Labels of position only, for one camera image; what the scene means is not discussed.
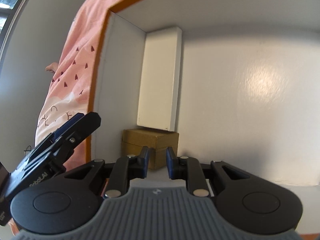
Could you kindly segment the brown cardboard small box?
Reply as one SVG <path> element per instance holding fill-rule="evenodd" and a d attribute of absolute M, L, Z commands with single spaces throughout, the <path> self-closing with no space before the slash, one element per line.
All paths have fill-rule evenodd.
<path fill-rule="evenodd" d="M 139 155 L 143 146 L 151 149 L 148 168 L 158 170 L 166 165 L 166 149 L 172 147 L 177 153 L 179 134 L 159 129 L 125 129 L 122 133 L 121 154 Z"/>

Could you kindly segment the pink patterned duvet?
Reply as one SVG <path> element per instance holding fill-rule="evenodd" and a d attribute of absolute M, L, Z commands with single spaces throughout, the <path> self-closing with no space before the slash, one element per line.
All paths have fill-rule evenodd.
<path fill-rule="evenodd" d="M 111 10 L 125 9 L 138 1 L 84 1 L 71 25 L 40 111 L 36 145 L 76 113 L 92 110 L 99 58 Z"/>

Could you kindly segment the bare foot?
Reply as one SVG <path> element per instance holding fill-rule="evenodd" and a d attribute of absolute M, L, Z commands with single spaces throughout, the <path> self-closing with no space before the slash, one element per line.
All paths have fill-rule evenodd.
<path fill-rule="evenodd" d="M 57 62 L 53 62 L 50 65 L 48 65 L 45 70 L 47 72 L 51 72 L 51 73 L 56 73 L 57 69 L 58 69 L 59 64 Z"/>

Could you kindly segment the white flat box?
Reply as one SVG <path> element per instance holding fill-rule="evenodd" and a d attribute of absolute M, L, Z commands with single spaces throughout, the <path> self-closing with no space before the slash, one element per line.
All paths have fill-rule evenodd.
<path fill-rule="evenodd" d="M 147 33 L 139 91 L 137 125 L 173 132 L 180 80 L 182 30 Z"/>

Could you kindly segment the orange cardboard storage box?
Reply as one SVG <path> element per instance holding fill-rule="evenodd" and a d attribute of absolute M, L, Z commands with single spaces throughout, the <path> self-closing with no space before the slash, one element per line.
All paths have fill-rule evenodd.
<path fill-rule="evenodd" d="M 137 125 L 147 33 L 182 30 L 178 154 L 287 186 L 319 232 L 319 0 L 141 0 L 113 9 L 98 66 L 91 156 Z"/>

